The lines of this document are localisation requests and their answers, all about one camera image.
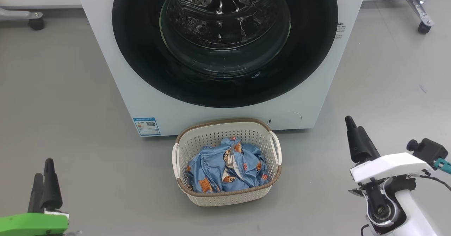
blue fabric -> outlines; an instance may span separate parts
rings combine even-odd
[[[238,138],[224,138],[218,146],[204,146],[187,166],[192,191],[238,191],[269,182],[261,150]]]

washing machine door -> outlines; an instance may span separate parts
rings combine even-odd
[[[114,0],[130,66],[157,90],[209,107],[248,106],[295,88],[335,38],[336,0]]]

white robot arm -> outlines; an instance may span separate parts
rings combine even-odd
[[[350,192],[367,202],[368,225],[361,233],[369,227],[374,236],[442,236],[412,198],[416,183],[411,177],[432,178],[429,172],[437,169],[449,172],[446,169],[451,165],[444,161],[446,149],[425,138],[420,144],[415,140],[409,142],[407,148],[414,151],[413,155],[381,157],[365,129],[357,127],[352,117],[346,117],[345,121],[351,159],[357,164],[351,168],[351,175],[360,186]]]

front-load washing machine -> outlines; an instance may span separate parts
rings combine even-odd
[[[81,0],[141,136],[312,128],[362,0]]]

teal connector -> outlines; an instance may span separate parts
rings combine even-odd
[[[437,162],[435,162],[434,166],[446,173],[451,174],[451,163],[444,159],[438,158]]]

